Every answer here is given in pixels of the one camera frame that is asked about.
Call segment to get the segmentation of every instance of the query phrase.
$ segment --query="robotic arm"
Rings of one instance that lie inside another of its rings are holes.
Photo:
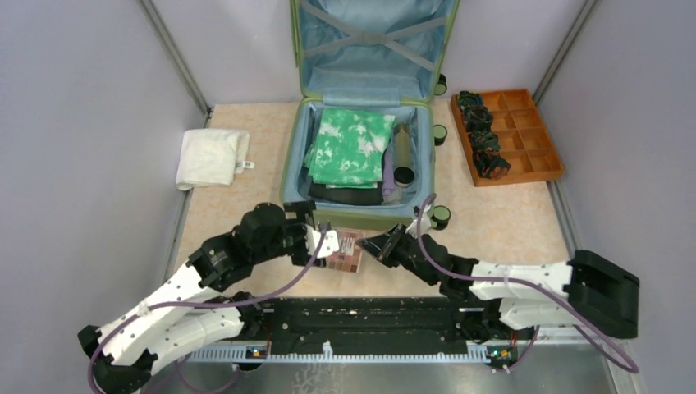
[[[218,310],[151,306],[252,300],[248,293],[231,299],[222,294],[249,277],[254,265],[284,255],[291,257],[293,265],[305,266],[314,254],[315,265],[323,265],[324,258],[339,250],[339,240],[335,231],[327,231],[317,250],[321,233],[314,229],[314,210],[311,201],[285,204],[284,209],[257,205],[232,231],[206,240],[167,283],[128,313],[101,327],[81,330],[80,344],[95,359],[94,379],[101,389],[108,394],[134,392],[165,366],[201,347],[227,338],[253,338],[263,321],[263,311],[253,301]],[[637,336],[639,279],[597,254],[579,250],[570,261],[542,266],[494,264],[449,254],[431,236],[422,236],[425,250],[440,267],[466,277],[491,278],[466,281],[435,269],[421,252],[417,226],[417,222],[409,227],[399,224],[358,244],[390,268],[402,266],[430,286],[440,283],[440,292],[463,308],[469,302],[490,301],[486,320],[493,316],[493,321],[514,330],[540,324],[580,325],[579,315],[610,337]],[[420,226],[424,229],[428,221]],[[500,277],[506,280],[494,280]],[[519,279],[566,300],[574,312],[514,282]],[[140,318],[114,332],[133,315]],[[104,343],[110,335],[112,339]],[[96,354],[100,346],[103,349]]]
[[[439,282],[440,293],[450,299],[463,303],[495,300],[490,305],[497,308],[499,321],[515,330],[541,324],[582,325],[576,317],[580,315],[609,337],[628,339],[638,335],[640,280],[594,252],[577,250],[570,261],[541,266],[495,264],[449,254],[445,246],[424,235],[425,249],[445,270],[466,277],[491,278],[465,281],[436,270],[421,253],[410,228],[399,224],[358,243],[387,267],[402,266],[430,286]],[[575,313],[532,287],[513,282],[515,279],[550,291],[567,301]]]
[[[261,311],[253,305],[198,311],[172,306],[151,310],[162,302],[226,302],[222,293],[251,275],[254,265],[290,255],[294,265],[305,266],[315,254],[318,264],[339,250],[335,231],[327,231],[320,250],[314,230],[314,202],[259,204],[227,234],[206,240],[174,275],[126,314],[101,327],[87,326],[78,339],[88,356],[127,317],[140,318],[103,345],[94,364],[94,378],[103,391],[129,393],[149,377],[192,351],[225,338],[252,337],[261,326]],[[238,293],[234,301],[249,299]]]

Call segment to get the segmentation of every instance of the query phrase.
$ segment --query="black cable bundle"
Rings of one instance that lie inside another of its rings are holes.
[[[464,109],[464,124],[469,133],[474,131],[491,131],[493,114],[483,105],[474,105]]]
[[[457,97],[462,120],[469,132],[469,142],[474,151],[474,165],[481,177],[499,179],[511,165],[500,156],[498,136],[491,131],[493,114],[483,105],[480,94],[462,90]]]
[[[483,105],[483,97],[481,97],[481,94],[462,90],[457,96],[457,103],[461,112],[464,113],[464,110],[468,107]]]

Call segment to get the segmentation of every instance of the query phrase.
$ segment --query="thermos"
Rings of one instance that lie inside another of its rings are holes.
[[[405,123],[396,125],[394,181],[398,186],[408,187],[415,179],[413,158],[411,156],[411,137]]]

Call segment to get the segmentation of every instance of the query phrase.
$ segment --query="purple cloth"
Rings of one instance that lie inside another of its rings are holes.
[[[392,195],[396,190],[394,182],[394,158],[392,157],[392,144],[384,152],[384,165],[382,166],[382,195]]]

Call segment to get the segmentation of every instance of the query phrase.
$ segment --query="suitcase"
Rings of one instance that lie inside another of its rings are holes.
[[[356,206],[315,199],[314,217],[335,227],[384,230],[409,223],[434,190],[433,114],[428,102],[458,0],[291,0],[295,65],[304,99],[282,177],[283,203],[314,199],[305,155],[326,108],[396,117],[410,127],[415,178],[395,204]]]

